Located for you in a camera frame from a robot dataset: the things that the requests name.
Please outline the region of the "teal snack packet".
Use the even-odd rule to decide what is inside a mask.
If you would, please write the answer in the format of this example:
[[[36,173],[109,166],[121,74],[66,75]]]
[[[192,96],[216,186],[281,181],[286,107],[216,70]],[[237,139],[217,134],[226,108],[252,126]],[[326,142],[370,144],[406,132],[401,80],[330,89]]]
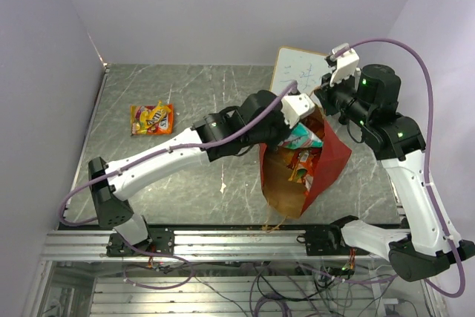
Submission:
[[[290,135],[278,145],[290,150],[322,148],[323,140],[300,122],[292,129]]]

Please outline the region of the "orange skittles packet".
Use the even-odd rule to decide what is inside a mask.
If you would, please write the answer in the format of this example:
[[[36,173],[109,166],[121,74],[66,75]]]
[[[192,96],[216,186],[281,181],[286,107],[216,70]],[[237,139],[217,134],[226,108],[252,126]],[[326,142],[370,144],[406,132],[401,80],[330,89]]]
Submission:
[[[292,171],[288,181],[300,183],[304,188],[304,195],[307,196],[313,184],[315,170],[321,157],[321,148],[307,148],[296,151],[288,165]]]

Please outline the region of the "red paper bag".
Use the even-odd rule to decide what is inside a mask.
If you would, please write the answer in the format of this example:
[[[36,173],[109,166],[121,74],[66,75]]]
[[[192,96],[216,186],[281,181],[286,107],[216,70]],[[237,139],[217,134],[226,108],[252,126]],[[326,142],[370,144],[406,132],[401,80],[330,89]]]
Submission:
[[[272,148],[259,147],[261,191],[282,220],[299,219],[331,187],[352,154],[306,94],[283,98],[289,136]]]

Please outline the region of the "orange lay's chip bag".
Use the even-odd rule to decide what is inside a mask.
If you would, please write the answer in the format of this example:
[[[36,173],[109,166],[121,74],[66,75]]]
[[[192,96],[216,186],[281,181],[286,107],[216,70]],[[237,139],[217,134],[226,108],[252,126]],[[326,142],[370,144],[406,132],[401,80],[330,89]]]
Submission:
[[[131,105],[130,106],[131,135],[169,135],[174,126],[174,106],[157,105]]]

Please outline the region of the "yellow m&m's packet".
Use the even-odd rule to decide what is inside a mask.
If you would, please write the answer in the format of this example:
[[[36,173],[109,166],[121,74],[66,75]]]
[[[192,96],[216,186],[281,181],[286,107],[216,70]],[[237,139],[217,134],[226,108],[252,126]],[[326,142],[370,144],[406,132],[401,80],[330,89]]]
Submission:
[[[140,108],[139,126],[140,130],[147,132],[154,125],[159,123],[164,117],[171,113],[168,105],[162,104],[161,101],[154,107],[142,106]]]

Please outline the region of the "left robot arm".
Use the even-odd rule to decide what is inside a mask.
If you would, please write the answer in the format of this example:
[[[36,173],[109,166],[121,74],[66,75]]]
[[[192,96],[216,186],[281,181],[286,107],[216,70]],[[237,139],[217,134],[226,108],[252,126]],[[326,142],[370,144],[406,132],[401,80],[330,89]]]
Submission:
[[[91,196],[102,228],[115,229],[125,237],[125,246],[134,255],[151,248],[151,236],[144,218],[128,202],[146,186],[192,166],[201,166],[221,157],[236,156],[244,148],[264,143],[282,143],[307,110],[305,99],[277,97],[261,90],[242,105],[207,114],[173,139],[133,157],[107,162],[95,157],[88,163]]]

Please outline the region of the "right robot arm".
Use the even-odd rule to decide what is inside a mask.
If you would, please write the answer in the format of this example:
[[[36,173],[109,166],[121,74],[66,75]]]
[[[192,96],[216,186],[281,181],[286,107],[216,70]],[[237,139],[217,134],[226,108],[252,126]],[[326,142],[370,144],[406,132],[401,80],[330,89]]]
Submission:
[[[474,242],[461,238],[436,188],[425,182],[428,145],[416,121],[398,112],[399,76],[386,65],[371,64],[336,82],[335,71],[336,66],[325,65],[313,93],[325,114],[361,129],[362,143],[393,184],[405,225],[385,229],[349,215],[330,224],[328,248],[338,255],[350,248],[377,255],[406,281],[433,277],[472,258]]]

